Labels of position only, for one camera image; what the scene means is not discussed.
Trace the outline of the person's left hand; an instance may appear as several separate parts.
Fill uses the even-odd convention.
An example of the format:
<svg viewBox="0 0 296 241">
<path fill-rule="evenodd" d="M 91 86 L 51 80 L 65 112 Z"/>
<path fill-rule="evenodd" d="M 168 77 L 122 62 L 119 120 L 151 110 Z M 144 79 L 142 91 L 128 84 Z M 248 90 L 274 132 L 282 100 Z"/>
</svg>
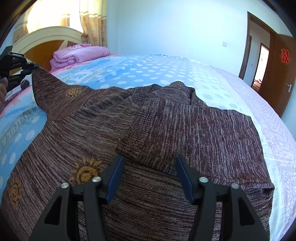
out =
<svg viewBox="0 0 296 241">
<path fill-rule="evenodd" d="M 8 80 L 6 77 L 1 78 L 1 83 L 0 83 L 0 107 L 5 103 L 6 100 L 6 94 L 7 94 L 7 87 L 8 87 Z"/>
</svg>

